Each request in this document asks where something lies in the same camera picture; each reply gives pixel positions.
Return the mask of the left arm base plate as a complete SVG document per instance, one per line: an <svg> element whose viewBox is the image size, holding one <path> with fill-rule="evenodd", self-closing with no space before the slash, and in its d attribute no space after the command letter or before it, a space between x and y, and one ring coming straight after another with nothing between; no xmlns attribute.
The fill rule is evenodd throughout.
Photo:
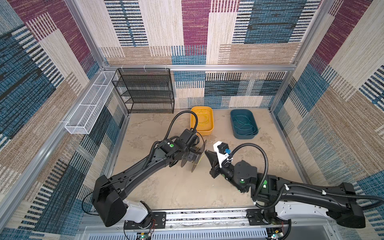
<svg viewBox="0 0 384 240"><path fill-rule="evenodd" d="M125 221L124 230L149 230L151 228L164 229L166 226L166 220L166 212L152 212L140 223L135 223L134 221Z"/></svg>

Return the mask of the dark grey cable spool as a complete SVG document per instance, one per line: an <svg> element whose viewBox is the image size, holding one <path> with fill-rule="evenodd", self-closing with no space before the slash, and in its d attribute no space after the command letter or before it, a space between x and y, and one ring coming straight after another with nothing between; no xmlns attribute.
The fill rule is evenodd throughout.
<svg viewBox="0 0 384 240"><path fill-rule="evenodd" d="M183 168L187 162L191 162L193 164L191 172L193 173L204 155L206 143L207 141L204 140L201 147L198 147L197 144L192 146L192 148L188 151L188 155L182 159L181 167Z"/></svg>

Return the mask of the yellow plastic tray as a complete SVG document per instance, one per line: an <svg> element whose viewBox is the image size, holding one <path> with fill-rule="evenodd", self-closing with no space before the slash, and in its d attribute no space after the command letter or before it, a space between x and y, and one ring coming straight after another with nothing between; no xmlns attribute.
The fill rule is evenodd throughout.
<svg viewBox="0 0 384 240"><path fill-rule="evenodd" d="M214 129L213 109L205 106L196 106L191 109L198 116L197 132L202 136L208 136Z"/></svg>

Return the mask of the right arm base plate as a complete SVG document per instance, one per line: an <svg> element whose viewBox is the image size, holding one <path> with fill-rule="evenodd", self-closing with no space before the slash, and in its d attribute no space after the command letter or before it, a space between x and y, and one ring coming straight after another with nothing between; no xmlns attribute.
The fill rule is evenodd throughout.
<svg viewBox="0 0 384 240"><path fill-rule="evenodd" d="M277 213L272 209L248 209L246 218L248 219L250 226L287 225L289 223L289 221L279 219Z"/></svg>

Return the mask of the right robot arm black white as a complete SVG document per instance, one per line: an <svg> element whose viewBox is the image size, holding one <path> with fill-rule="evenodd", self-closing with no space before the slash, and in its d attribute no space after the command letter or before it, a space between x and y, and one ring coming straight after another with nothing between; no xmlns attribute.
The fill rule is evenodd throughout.
<svg viewBox="0 0 384 240"><path fill-rule="evenodd" d="M245 147L253 147L261 152L265 163L263 173L244 160L232 164L234 155ZM255 206L264 215L272 212L273 217L280 220L323 218L334 220L342 227L362 229L366 226L364 211L384 204L382 197L357 195L350 183L324 187L269 175L267 154L253 143L241 144L231 151L228 144L216 142L214 150L206 150L205 155L211 164L210 174L213 178L222 175L239 192L250 192Z"/></svg>

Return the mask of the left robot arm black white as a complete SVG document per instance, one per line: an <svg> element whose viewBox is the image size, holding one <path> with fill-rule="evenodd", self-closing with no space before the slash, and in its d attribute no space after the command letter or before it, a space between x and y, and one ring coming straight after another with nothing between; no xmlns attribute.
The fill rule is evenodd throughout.
<svg viewBox="0 0 384 240"><path fill-rule="evenodd" d="M149 154L130 168L96 180L91 203L105 227L128 221L146 229L155 223L151 208L143 201L128 201L128 195L157 171L186 160L189 154L200 155L196 149L200 142L197 125L185 129L180 136L170 137L170 132L167 131L163 140L155 141Z"/></svg>

